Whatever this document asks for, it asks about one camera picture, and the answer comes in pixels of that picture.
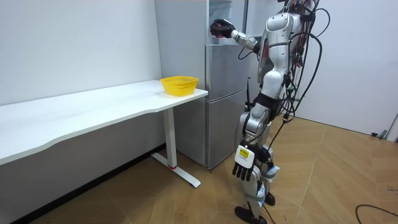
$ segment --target white table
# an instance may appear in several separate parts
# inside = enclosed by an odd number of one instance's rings
[[[188,96],[171,96],[160,81],[151,80],[0,106],[0,165],[120,121],[164,111],[167,159],[152,156],[198,187],[199,180],[177,167],[173,107],[207,94],[195,89]]]

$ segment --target desk top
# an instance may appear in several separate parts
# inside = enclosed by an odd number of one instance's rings
[[[55,143],[208,94],[165,93],[158,80],[0,106],[0,165]]]

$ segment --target plastic basket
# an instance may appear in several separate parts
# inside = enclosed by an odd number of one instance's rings
[[[193,77],[177,76],[170,78],[162,78],[163,88],[167,94],[173,96],[185,96],[192,94],[198,79]]]

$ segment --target sticker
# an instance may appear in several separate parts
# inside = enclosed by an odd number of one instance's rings
[[[247,152],[247,151],[244,150],[244,149],[241,149],[241,151],[239,152],[239,154],[240,154],[241,156],[245,157],[246,159],[247,159],[248,156],[249,156],[249,152]]]

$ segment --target freezer door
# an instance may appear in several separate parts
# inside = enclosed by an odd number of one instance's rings
[[[220,99],[246,87],[250,59],[239,60],[241,50],[240,45],[206,46],[208,100]]]
[[[235,129],[244,112],[246,90],[207,104],[207,166],[213,168],[234,148]]]

